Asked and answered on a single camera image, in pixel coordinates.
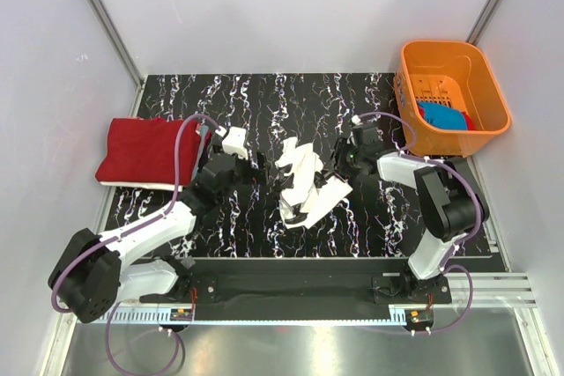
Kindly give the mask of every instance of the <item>orange basket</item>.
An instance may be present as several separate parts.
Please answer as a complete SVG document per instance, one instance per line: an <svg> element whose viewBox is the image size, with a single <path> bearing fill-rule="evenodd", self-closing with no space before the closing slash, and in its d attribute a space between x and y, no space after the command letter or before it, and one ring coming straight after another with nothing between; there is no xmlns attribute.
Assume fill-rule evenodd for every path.
<svg viewBox="0 0 564 376"><path fill-rule="evenodd" d="M401 117L413 126L418 156L470 156L509 127L511 118L484 54L461 41L412 41L394 80ZM425 121L417 100L466 112L476 130L446 130ZM412 134L404 128L405 141Z"/></svg>

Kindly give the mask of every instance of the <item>marble tabletop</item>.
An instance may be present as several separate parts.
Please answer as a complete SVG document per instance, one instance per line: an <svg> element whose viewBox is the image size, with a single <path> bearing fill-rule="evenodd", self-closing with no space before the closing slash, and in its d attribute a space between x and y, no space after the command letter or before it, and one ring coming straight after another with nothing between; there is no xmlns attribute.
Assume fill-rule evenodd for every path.
<svg viewBox="0 0 564 376"><path fill-rule="evenodd" d="M354 114L397 114L393 73L149 76L137 115L181 119L208 114L220 125L249 132L249 150L273 161L282 140L313 142L323 162ZM382 140L404 145L401 126L379 118ZM309 230L285 231L271 185L239 186L226 199L215 227L196 231L158 253L195 257L383 257L413 253L424 232L414 190L377 177L361 177L353 192ZM167 192L118 188L107 229L130 223L170 199ZM488 256L483 231L460 255Z"/></svg>

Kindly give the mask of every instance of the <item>white wall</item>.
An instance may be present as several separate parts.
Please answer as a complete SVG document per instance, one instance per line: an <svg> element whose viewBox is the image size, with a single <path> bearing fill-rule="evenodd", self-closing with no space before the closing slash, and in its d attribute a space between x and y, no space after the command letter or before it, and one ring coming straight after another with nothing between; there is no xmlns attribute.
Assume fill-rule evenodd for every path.
<svg viewBox="0 0 564 376"><path fill-rule="evenodd" d="M104 0L141 72L396 70L416 38L465 39L486 0Z"/></svg>
<svg viewBox="0 0 564 376"><path fill-rule="evenodd" d="M479 46L513 126L477 155L511 262L532 283L564 370L564 2L504 0Z"/></svg>
<svg viewBox="0 0 564 376"><path fill-rule="evenodd" d="M29 376L56 315L48 275L92 227L108 124L134 87L86 0L0 5L0 363Z"/></svg>

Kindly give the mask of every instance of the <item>folded red cloth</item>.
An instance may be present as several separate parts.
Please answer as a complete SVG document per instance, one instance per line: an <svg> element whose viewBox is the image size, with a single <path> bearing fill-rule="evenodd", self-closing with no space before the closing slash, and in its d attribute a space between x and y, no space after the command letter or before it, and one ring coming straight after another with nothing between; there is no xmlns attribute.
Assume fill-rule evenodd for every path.
<svg viewBox="0 0 564 376"><path fill-rule="evenodd" d="M108 132L108 155L96 179L100 182L174 184L174 141L182 120L116 118ZM186 186L196 165L198 121L188 123L180 147L180 184Z"/></svg>

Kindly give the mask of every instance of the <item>reflective gray surface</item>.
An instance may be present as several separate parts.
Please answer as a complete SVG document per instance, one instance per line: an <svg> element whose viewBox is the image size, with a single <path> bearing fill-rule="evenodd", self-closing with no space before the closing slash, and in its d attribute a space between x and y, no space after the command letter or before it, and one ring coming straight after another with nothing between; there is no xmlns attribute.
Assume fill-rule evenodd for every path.
<svg viewBox="0 0 564 376"><path fill-rule="evenodd" d="M455 317L450 310L437 313L437 327ZM112 327L113 350L147 329ZM105 360L103 336L102 325L78 325L63 374L118 374ZM181 376L532 375L515 317L501 309L472 310L460 327L429 337L345 327L192 327L182 340L186 359L180 370L180 357L173 367ZM173 352L172 339L155 333L126 348L117 361L130 372L151 374Z"/></svg>

